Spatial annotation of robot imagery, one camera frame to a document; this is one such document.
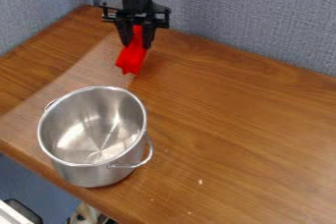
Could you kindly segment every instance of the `stainless steel pot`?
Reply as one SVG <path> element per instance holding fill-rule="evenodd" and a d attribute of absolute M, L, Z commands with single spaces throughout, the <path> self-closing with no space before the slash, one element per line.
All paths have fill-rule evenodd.
<path fill-rule="evenodd" d="M 71 184 L 116 183 L 152 157 L 147 115 L 137 97 L 112 86 L 81 88 L 55 99 L 39 123 L 41 150 Z M 141 160 L 145 144 L 149 147 Z"/>

